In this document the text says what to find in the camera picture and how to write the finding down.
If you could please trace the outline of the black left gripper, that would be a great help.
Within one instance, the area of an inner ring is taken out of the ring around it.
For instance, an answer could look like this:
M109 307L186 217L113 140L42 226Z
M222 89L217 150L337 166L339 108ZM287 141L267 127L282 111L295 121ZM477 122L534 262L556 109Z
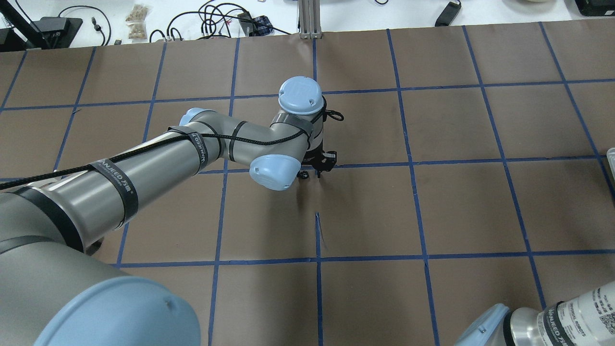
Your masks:
M321 179L321 172L330 172L336 164L337 151L324 151L322 144L305 153L305 166L316 170L317 179Z

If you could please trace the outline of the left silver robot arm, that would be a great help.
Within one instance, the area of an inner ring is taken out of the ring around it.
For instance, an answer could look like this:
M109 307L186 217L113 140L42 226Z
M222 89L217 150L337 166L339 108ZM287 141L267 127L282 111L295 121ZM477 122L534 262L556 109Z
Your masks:
M191 108L160 136L110 158L1 184L3 346L199 346L194 308L171 289L87 252L214 162L288 190L301 167L330 171L321 86L290 77L263 126Z

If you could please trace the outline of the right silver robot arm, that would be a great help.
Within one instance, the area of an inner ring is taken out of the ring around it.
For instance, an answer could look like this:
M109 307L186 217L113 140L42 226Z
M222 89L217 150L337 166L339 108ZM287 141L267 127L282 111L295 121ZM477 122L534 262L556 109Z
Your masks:
M495 304L461 334L456 346L613 346L612 281L543 311Z

